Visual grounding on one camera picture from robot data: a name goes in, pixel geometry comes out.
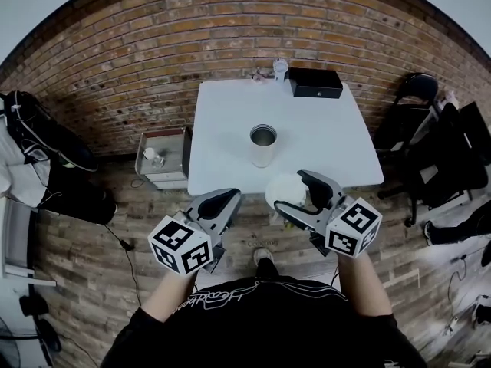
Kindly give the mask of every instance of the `power cable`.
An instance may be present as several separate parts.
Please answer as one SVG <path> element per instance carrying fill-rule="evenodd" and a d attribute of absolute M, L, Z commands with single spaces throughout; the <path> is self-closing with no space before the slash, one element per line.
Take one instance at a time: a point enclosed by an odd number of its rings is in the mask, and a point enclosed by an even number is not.
<path fill-rule="evenodd" d="M 104 225 L 104 227 L 111 233 L 120 243 L 121 248 L 124 250 L 124 253 L 126 254 L 126 257 L 128 258 L 128 261 L 130 262 L 130 267 L 131 267 L 131 277 L 133 278 L 133 281 L 135 283 L 135 291 L 137 292 L 137 300 L 138 304 L 141 306 L 141 299 L 140 299 L 140 288 L 138 287 L 138 281 L 137 278 L 135 277 L 134 274 L 134 269 L 133 269 L 133 263 L 131 262 L 130 256 L 128 255 L 128 252 L 134 250 L 134 246 L 131 244 L 127 243 L 126 241 L 122 240 L 121 238 L 117 237 L 112 230 L 107 225 Z"/>
<path fill-rule="evenodd" d="M 141 184 L 139 184 L 138 186 L 135 186 L 134 183 L 138 180 L 141 181 Z M 140 188 L 143 184 L 145 184 L 145 180 L 141 179 L 140 177 L 137 177 L 136 179 L 131 180 L 130 187 L 131 188 Z"/>
<path fill-rule="evenodd" d="M 450 309 L 451 309 L 451 315 L 450 315 L 450 320 L 453 319 L 453 302 L 452 302 L 452 299 L 450 298 L 450 287 L 452 286 L 452 281 L 453 281 L 453 277 L 457 276 L 459 278 L 459 281 L 463 281 L 466 276 L 467 276 L 467 262 L 466 262 L 466 257 L 467 255 L 462 255 L 460 257 L 460 260 L 463 261 L 463 265 L 464 265 L 464 272 L 463 272 L 463 276 L 460 275 L 460 272 L 458 270 L 454 271 L 452 273 L 452 276 L 450 277 L 450 282 L 448 283 L 448 288 L 447 288 L 447 298 L 448 298 L 448 301 L 450 303 Z"/>
<path fill-rule="evenodd" d="M 485 248 L 486 248 L 486 246 L 485 246 L 485 247 L 481 247 L 481 248 L 476 249 L 475 251 L 471 252 L 470 254 L 466 254 L 466 255 L 467 255 L 467 256 L 474 255 L 474 254 L 476 254 L 477 252 L 482 251 L 482 250 L 483 250 L 483 249 L 485 249 Z"/>
<path fill-rule="evenodd" d="M 58 334 L 59 337 L 63 338 L 64 340 L 69 340 L 70 342 L 72 342 L 78 349 L 80 349 L 82 352 L 84 352 L 85 354 L 87 354 L 87 356 L 91 359 L 92 363 L 96 366 L 96 368 L 99 367 L 99 364 L 97 364 L 95 362 L 95 360 L 92 358 L 91 354 L 89 352 L 87 352 L 83 347 L 81 347 L 77 342 L 75 342 L 74 340 L 72 340 L 70 337 L 67 337 L 63 334 Z"/>
<path fill-rule="evenodd" d="M 333 285 L 334 280 L 336 279 L 336 277 L 339 275 L 339 271 L 338 271 L 338 269 L 339 269 L 339 265 L 337 265 L 337 266 L 336 266 L 336 269 L 334 270 L 334 276 L 333 276 L 333 277 L 332 277 L 332 279 L 331 279 L 331 286 Z"/>

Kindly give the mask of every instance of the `white paper cup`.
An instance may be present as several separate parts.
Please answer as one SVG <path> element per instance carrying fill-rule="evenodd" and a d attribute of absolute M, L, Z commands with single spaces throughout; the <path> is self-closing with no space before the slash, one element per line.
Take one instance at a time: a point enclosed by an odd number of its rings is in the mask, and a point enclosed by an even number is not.
<path fill-rule="evenodd" d="M 251 161 L 258 168 L 265 168 L 273 160 L 278 135 L 272 126 L 259 124 L 251 129 Z"/>

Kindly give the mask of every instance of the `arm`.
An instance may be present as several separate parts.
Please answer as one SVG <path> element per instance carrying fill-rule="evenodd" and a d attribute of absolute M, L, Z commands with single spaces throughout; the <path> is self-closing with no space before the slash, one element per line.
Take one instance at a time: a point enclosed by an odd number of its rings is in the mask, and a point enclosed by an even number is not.
<path fill-rule="evenodd" d="M 392 306 L 367 252 L 356 259 L 338 255 L 341 290 L 362 316 L 391 315 Z"/>
<path fill-rule="evenodd" d="M 168 271 L 150 298 L 135 312 L 130 323 L 117 335 L 101 367 L 141 366 L 145 361 L 144 353 L 148 352 L 151 355 L 149 350 L 153 349 L 154 343 L 161 339 L 163 322 L 191 294 L 197 274 L 195 272 L 188 277 L 181 277 Z"/>
<path fill-rule="evenodd" d="M 198 272 L 195 272 L 183 277 L 168 271 L 142 309 L 158 321 L 165 322 L 193 292 L 197 275 Z"/>

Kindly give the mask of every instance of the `small bottle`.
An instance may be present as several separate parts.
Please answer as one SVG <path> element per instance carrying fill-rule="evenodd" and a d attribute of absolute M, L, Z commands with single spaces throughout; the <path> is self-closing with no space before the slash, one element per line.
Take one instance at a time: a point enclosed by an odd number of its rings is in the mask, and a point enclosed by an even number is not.
<path fill-rule="evenodd" d="M 151 162 L 152 166 L 156 169 L 161 168 L 165 163 L 165 159 L 160 156 L 152 147 L 147 147 L 145 151 L 143 151 L 143 155 Z"/>

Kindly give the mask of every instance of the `white table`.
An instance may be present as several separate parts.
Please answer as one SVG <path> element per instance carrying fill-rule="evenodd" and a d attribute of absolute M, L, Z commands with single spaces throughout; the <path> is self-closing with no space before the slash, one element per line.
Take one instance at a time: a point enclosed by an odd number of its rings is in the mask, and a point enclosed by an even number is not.
<path fill-rule="evenodd" d="M 258 124 L 276 129 L 275 158 L 260 169 L 249 158 L 249 133 Z M 191 145 L 188 191 L 221 188 L 264 192 L 279 173 L 306 169 L 342 187 L 384 181 L 374 145 L 347 84 L 338 100 L 293 97 L 288 81 L 250 79 L 201 83 Z"/>

